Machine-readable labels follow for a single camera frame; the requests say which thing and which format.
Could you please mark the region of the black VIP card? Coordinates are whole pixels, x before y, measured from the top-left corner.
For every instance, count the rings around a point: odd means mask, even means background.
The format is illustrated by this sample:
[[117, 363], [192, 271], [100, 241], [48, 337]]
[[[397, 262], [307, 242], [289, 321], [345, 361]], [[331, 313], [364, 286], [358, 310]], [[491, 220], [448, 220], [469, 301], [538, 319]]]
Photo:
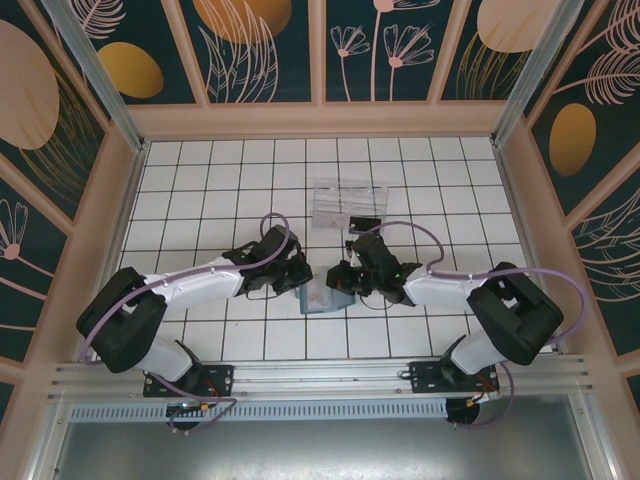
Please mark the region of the black VIP card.
[[372, 229], [377, 229], [382, 220], [376, 217], [351, 216], [348, 223], [348, 231], [352, 235], [366, 234]]

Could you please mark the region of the teal leather card holder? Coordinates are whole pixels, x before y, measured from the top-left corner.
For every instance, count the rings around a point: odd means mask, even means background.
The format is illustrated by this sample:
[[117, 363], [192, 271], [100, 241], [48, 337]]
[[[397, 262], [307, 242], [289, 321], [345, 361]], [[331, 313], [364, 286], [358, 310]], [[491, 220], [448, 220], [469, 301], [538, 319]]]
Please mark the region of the teal leather card holder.
[[356, 303], [353, 295], [327, 287], [322, 282], [311, 281], [298, 289], [300, 312], [302, 314], [333, 313]]

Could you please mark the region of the clear acrylic tray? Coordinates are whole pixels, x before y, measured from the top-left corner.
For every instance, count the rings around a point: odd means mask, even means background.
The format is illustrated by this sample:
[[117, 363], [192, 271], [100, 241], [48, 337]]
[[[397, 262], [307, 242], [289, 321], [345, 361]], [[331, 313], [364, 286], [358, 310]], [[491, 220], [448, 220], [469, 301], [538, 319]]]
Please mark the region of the clear acrylic tray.
[[345, 216], [387, 217], [389, 187], [363, 181], [316, 180], [313, 186], [311, 224], [318, 227], [319, 216], [323, 213], [344, 214]]

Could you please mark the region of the grey metal sheet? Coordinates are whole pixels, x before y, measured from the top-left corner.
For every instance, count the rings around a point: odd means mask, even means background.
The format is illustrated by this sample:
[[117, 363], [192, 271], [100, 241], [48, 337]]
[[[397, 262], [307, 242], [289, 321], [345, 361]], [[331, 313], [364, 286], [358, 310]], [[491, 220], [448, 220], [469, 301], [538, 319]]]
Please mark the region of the grey metal sheet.
[[71, 426], [54, 480], [592, 480], [563, 416], [480, 430], [441, 420]]

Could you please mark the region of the aluminium mounting rail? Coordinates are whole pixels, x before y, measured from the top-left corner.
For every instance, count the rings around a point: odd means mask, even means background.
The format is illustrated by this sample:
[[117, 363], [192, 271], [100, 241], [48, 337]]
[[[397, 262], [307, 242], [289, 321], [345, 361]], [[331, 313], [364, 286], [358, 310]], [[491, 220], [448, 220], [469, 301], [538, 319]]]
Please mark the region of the aluminium mounting rail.
[[[408, 397], [401, 373], [411, 358], [326, 361], [239, 361], [233, 364], [231, 395], [239, 400], [325, 400]], [[516, 395], [585, 393], [592, 389], [583, 358], [543, 354], [529, 366], [507, 365]], [[104, 366], [61, 364], [47, 398], [69, 402], [134, 401], [143, 397], [142, 372], [112, 374]]]

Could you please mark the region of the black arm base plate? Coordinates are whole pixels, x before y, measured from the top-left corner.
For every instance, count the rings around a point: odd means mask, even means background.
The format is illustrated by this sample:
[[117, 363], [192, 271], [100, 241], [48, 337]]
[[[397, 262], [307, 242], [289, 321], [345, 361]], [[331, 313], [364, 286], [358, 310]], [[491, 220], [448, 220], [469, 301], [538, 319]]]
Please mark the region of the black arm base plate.
[[499, 380], [492, 377], [494, 366], [469, 375], [451, 362], [416, 361], [409, 364], [408, 379], [414, 393], [475, 394], [500, 390]]
[[[171, 382], [171, 385], [198, 397], [230, 397], [233, 382], [232, 365], [194, 365], [179, 380]], [[142, 394], [146, 398], [178, 396], [148, 372], [145, 373]]]

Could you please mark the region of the aluminium table edge rail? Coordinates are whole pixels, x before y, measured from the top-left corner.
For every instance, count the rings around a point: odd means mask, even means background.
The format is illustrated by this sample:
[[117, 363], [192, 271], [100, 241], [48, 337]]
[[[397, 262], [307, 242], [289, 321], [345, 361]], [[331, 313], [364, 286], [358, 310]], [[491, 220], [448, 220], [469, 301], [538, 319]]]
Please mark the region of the aluminium table edge rail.
[[528, 144], [499, 146], [494, 153], [522, 237], [526, 265], [557, 269], [557, 201], [541, 158]]
[[139, 151], [133, 156], [129, 177], [116, 211], [115, 222], [109, 238], [108, 248], [104, 255], [91, 298], [106, 284], [119, 265], [125, 236], [127, 234], [130, 215], [137, 198], [137, 192], [149, 155], [150, 143], [144, 141]]

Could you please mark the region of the aluminium frame post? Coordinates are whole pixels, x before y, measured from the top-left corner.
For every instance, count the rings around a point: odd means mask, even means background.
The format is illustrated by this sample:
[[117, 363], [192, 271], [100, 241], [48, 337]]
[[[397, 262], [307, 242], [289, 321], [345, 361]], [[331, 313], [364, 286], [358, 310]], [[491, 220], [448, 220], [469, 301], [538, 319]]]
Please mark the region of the aluminium frame post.
[[66, 0], [41, 0], [41, 3], [53, 24], [59, 29], [74, 58], [84, 69], [89, 82], [93, 85], [127, 144], [136, 153], [140, 152], [144, 139], [99, 59], [94, 46], [82, 31], [71, 6]]
[[499, 150], [508, 140], [524, 108], [575, 24], [584, 1], [560, 0], [553, 10], [493, 128], [491, 143], [495, 149]]

